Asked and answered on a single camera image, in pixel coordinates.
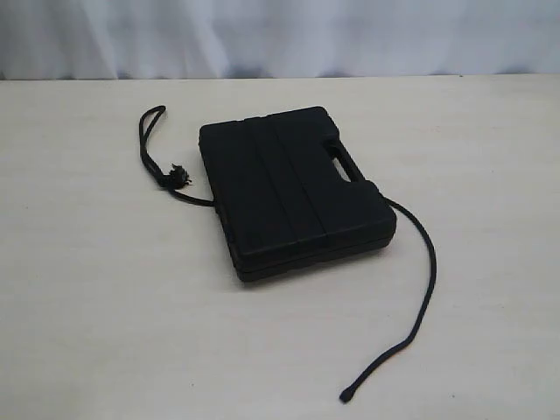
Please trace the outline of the black plastic carrying case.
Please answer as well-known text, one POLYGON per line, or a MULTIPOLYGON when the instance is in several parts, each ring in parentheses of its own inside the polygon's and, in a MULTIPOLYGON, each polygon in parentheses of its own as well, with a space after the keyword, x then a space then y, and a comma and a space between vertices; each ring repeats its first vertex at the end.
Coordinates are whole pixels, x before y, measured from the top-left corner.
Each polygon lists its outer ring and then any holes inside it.
POLYGON ((381 249, 396 232, 324 108, 204 125, 199 150, 244 282, 381 249))

